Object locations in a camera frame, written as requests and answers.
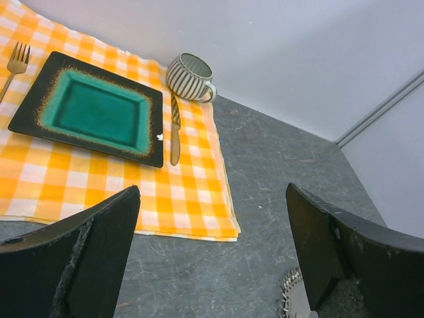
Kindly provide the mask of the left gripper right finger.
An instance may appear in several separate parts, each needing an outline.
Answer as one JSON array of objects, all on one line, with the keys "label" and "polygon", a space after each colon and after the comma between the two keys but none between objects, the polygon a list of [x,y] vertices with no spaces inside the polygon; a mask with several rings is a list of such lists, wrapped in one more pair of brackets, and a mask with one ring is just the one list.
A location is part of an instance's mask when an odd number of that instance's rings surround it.
[{"label": "left gripper right finger", "polygon": [[319,317],[422,317],[423,239],[290,183],[286,201],[310,310]]}]

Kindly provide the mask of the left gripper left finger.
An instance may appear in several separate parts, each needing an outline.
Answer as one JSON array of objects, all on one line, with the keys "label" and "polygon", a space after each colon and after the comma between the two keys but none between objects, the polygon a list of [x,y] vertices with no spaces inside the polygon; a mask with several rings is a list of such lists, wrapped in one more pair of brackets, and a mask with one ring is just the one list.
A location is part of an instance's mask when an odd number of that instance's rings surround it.
[{"label": "left gripper left finger", "polygon": [[112,317],[139,208],[133,185],[1,242],[1,316]]}]

